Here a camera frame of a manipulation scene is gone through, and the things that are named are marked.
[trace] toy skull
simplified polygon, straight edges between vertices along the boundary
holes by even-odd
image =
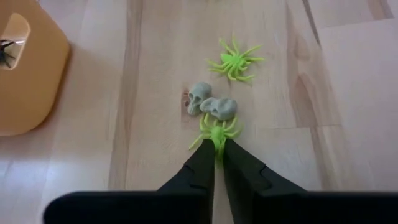
[[[226,121],[234,117],[238,104],[235,100],[223,98],[208,98],[200,105],[200,110],[210,113],[220,121]]]
[[[189,91],[188,114],[196,116],[200,114],[200,105],[211,96],[211,86],[205,82],[195,84]]]

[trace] orange bin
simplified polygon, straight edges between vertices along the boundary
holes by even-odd
[[[38,126],[54,104],[69,53],[67,37],[36,0],[0,1],[0,39],[15,59],[0,64],[0,136]]]

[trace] plastic skull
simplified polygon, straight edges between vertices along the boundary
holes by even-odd
[[[208,98],[200,105],[200,110],[210,113],[220,121],[227,121],[235,116],[238,104],[235,100]]]
[[[211,86],[205,82],[195,84],[189,91],[188,114],[196,116],[200,114],[200,105],[211,96]]]

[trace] wood grain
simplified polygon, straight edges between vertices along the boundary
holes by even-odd
[[[187,114],[186,92],[201,81],[238,102],[236,142],[296,184],[398,189],[397,21],[387,19],[397,5],[305,2],[40,0],[72,54],[47,122],[0,138],[2,221],[39,222],[72,191],[159,188],[192,155],[199,117]],[[223,50],[218,39],[233,35],[241,50],[263,44],[252,85],[206,70]],[[232,223],[221,169],[215,178],[213,223]]]

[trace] black toy spider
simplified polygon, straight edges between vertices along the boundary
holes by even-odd
[[[9,40],[0,40],[0,65],[6,64],[8,68],[11,68],[10,64],[8,63],[8,58],[15,59],[12,55],[5,51],[6,47],[14,44],[14,41]]]

